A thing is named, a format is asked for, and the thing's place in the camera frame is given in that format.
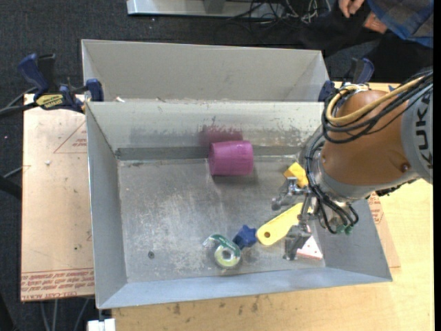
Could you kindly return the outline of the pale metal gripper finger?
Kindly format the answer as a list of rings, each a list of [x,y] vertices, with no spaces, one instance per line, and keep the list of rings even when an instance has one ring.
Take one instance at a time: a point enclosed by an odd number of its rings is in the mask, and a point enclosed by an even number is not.
[[[293,225],[285,236],[285,253],[283,259],[294,260],[297,251],[310,238],[310,231],[306,225]]]
[[[308,191],[307,184],[300,187],[296,177],[288,177],[279,188],[278,194],[271,199],[271,209],[280,210],[284,207],[291,207],[298,203],[300,197],[304,197]]]

